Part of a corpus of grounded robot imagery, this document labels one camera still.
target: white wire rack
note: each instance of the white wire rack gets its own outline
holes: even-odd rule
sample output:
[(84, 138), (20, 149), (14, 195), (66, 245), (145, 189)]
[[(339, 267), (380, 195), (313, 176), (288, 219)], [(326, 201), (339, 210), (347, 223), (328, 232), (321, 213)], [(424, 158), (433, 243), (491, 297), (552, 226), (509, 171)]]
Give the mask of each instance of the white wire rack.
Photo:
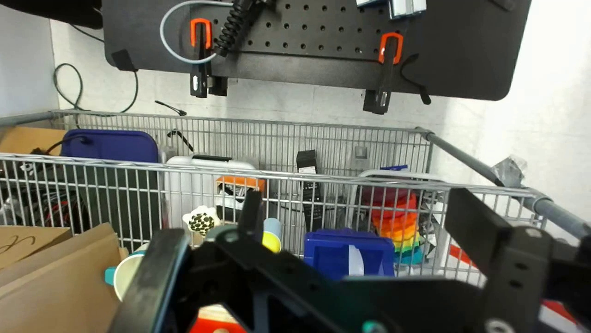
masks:
[[(193, 199), (197, 206), (219, 206), (219, 219), (238, 223), (238, 193), (219, 193), (219, 180), (256, 180), (262, 184), (262, 217), (282, 225), (284, 249), (302, 256), (304, 236), (313, 230), (348, 228), (374, 232), (369, 217), (385, 213), (417, 215), (421, 228), (419, 263), (397, 262), (397, 276), (446, 276), (483, 284), (483, 276), (461, 258), (445, 234), (446, 197), (454, 188), (411, 176), (358, 178), (360, 169), (408, 165), (413, 173), (428, 173), (432, 145), (417, 130), (348, 128), (319, 125), (280, 125), (251, 121), (173, 119), (173, 117), (71, 117), (59, 115), (62, 128), (143, 130), (160, 147), (188, 154), (180, 141), (166, 138), (180, 130), (193, 143), (195, 152), (216, 156), (245, 156), (258, 162), (264, 171), (219, 171), (192, 165), (121, 164), (103, 160), (71, 160), (46, 156), (0, 154), (0, 226), (68, 226), (79, 234), (101, 223), (110, 223), (123, 247), (136, 249), (149, 241), (156, 230), (177, 226), (169, 221), (173, 199)], [(297, 175), (295, 154), (315, 151), (324, 175)], [(354, 152), (361, 151), (365, 165)], [(529, 225), (542, 230), (557, 228), (552, 221), (528, 212), (537, 193), (526, 189), (472, 188), (467, 186), (496, 215), (511, 225)], [(376, 202), (378, 193), (402, 197), (413, 193), (415, 206), (398, 208)]]

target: orange handle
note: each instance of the orange handle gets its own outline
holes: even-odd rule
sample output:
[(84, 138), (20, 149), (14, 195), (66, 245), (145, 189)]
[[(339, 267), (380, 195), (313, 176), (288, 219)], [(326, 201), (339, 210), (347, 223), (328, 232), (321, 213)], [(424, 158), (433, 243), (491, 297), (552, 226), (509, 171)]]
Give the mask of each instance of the orange handle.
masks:
[(378, 64), (385, 64), (385, 47), (387, 41), (395, 40), (395, 56), (391, 60), (393, 65), (398, 65), (402, 62), (402, 51), (404, 51), (404, 36), (397, 34), (397, 32), (385, 32), (380, 40), (380, 54), (376, 58)]
[(199, 27), (203, 27), (203, 30), (204, 30), (204, 51), (208, 51), (210, 49), (210, 40), (212, 40), (212, 25), (210, 25), (210, 21), (206, 21), (206, 19), (201, 19), (201, 17), (197, 17), (197, 19), (192, 19), (190, 23), (188, 23), (188, 34), (190, 34), (190, 47), (192, 49), (195, 49), (197, 47), (197, 28)]

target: white wall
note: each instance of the white wall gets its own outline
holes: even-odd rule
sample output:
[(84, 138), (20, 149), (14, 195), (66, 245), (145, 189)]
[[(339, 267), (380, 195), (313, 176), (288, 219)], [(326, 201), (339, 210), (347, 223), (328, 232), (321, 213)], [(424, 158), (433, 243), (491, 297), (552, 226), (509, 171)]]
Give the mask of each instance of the white wall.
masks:
[(49, 21), (0, 6), (0, 119), (57, 108)]
[[(155, 99), (203, 117), (276, 119), (374, 127), (424, 127), (481, 162), (494, 165), (505, 156), (528, 164), (526, 184), (548, 193), (557, 204), (591, 221), (591, 3), (533, 0), (513, 90), (502, 102), (397, 95), (384, 117), (361, 114), (361, 93), (230, 80), (228, 99), (188, 97), (182, 75), (140, 73), (140, 101), (132, 112), (158, 114)], [(132, 93), (131, 75), (110, 69), (101, 45), (64, 25), (53, 25), (55, 64), (70, 62), (84, 75), (84, 108), (119, 110)], [(437, 154), (435, 175), (480, 182), (478, 176)]]

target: black pegboard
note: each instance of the black pegboard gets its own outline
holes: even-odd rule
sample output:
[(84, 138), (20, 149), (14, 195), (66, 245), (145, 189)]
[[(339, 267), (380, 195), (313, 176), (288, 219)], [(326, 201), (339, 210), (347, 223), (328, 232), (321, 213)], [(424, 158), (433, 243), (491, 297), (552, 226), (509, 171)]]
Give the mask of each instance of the black pegboard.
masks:
[[(498, 101), (511, 84), (529, 0), (505, 12), (491, 0), (428, 0), (426, 16), (391, 23), (385, 8), (356, 10), (354, 0), (276, 0), (262, 12), (240, 54), (217, 58), (212, 75), (293, 84), (415, 93), (397, 71), (376, 64), (384, 32), (404, 34), (404, 58), (419, 54), (406, 77), (430, 95)], [(188, 73), (158, 43), (158, 21), (177, 0), (103, 0), (107, 60), (116, 67)], [(214, 23), (227, 8), (199, 8)], [(186, 14), (169, 19), (168, 41), (180, 54)]]

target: orange hook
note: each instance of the orange hook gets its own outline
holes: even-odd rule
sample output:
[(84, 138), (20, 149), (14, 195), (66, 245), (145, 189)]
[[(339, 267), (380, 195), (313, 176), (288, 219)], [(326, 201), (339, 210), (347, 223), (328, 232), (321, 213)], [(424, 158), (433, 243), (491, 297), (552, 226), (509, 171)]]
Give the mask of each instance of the orange hook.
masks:
[(404, 51), (404, 36), (397, 32), (385, 32), (380, 40), (380, 54), (376, 58), (378, 64), (385, 64), (385, 47), (387, 41), (395, 40), (395, 56), (391, 60), (393, 65), (398, 65), (402, 62), (402, 51)]
[(197, 47), (197, 28), (199, 27), (203, 27), (203, 30), (204, 30), (204, 51), (208, 51), (210, 49), (210, 41), (212, 41), (212, 25), (210, 25), (210, 21), (206, 21), (206, 19), (201, 19), (201, 17), (197, 17), (197, 19), (192, 19), (190, 23), (188, 23), (188, 34), (190, 34), (190, 47), (192, 49), (195, 49)]

